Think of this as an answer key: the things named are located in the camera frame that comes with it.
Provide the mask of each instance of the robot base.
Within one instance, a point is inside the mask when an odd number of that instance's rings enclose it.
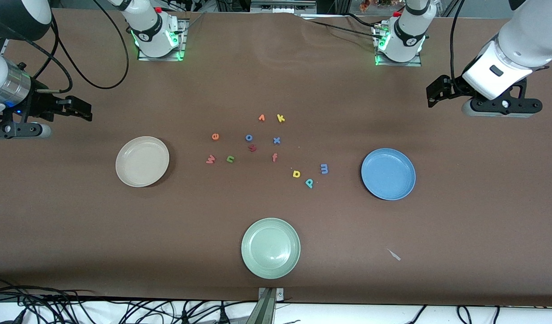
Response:
[[[381,24],[377,24],[374,27],[371,27],[372,35],[381,35],[382,38],[374,38],[374,55],[375,55],[375,64],[376,65],[387,65],[387,66],[422,66],[422,60],[420,59],[420,52],[414,56],[413,59],[407,62],[396,62],[389,59],[384,52],[382,52],[379,47],[383,45],[383,42],[387,40],[389,34],[389,21],[383,20]]]
[[[187,29],[190,25],[190,20],[174,19],[174,21],[177,21],[177,24],[175,26],[172,26],[172,31],[183,31],[178,35],[173,35],[173,37],[177,37],[177,47],[173,48],[168,54],[164,55],[163,57],[154,58],[144,54],[142,50],[140,50],[140,48],[138,47],[138,43],[136,43],[136,47],[138,48],[138,61],[178,62],[184,60],[184,53],[186,51],[186,42],[188,38]]]

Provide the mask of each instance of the mounting plate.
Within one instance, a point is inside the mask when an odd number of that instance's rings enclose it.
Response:
[[[420,52],[416,53],[416,56],[407,62],[395,62],[389,59],[384,52],[382,52],[379,47],[380,43],[387,39],[387,34],[389,34],[389,24],[387,20],[383,20],[381,23],[376,24],[374,27],[370,27],[372,35],[381,35],[384,38],[374,38],[374,55],[376,65],[387,65],[387,66],[412,66],[419,67],[422,66],[422,60],[420,59]]]
[[[163,57],[153,58],[144,54],[136,45],[136,48],[138,48],[138,61],[178,62],[184,60],[186,42],[188,40],[188,31],[186,29],[190,25],[190,20],[174,19],[174,21],[177,21],[177,23],[173,23],[171,31],[184,31],[183,33],[179,33],[178,35],[176,35],[176,37],[178,37],[178,47],[171,50],[171,52],[169,52],[167,55],[164,55]]]
[[[262,297],[262,293],[267,288],[260,288],[258,289],[258,299]],[[276,301],[281,302],[284,300],[284,289],[283,288],[276,288]]]

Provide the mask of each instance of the white plate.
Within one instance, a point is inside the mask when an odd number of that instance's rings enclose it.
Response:
[[[134,138],[118,153],[116,174],[128,186],[150,186],[166,173],[170,154],[158,138]]]
[[[259,220],[243,236],[243,262],[258,277],[281,278],[294,269],[299,258],[300,238],[292,225],[284,220]]]

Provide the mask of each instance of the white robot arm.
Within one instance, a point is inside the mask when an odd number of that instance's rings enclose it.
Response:
[[[156,12],[150,0],[108,0],[126,18],[136,44],[148,57],[159,58],[178,47],[178,19],[159,10]]]
[[[552,0],[510,0],[510,6],[512,19],[461,76],[440,76],[426,88],[429,107],[468,95],[462,110],[470,116],[530,117],[542,109],[541,101],[525,98],[526,77],[552,60]]]
[[[407,62],[422,49],[426,30],[436,16],[434,0],[408,0],[402,15],[391,17],[388,35],[378,49],[395,62]]]
[[[527,0],[463,74],[488,99],[552,60],[552,0]]]
[[[48,31],[52,12],[47,0],[0,0],[0,39],[37,41]],[[46,85],[0,56],[0,138],[48,137],[50,127],[29,117],[53,121],[54,115],[91,121],[91,105],[74,97],[55,97]]]

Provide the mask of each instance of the blue plate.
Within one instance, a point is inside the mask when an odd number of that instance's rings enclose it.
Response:
[[[416,171],[410,159],[400,151],[377,149],[362,163],[362,180],[376,197],[398,200],[414,189]]]

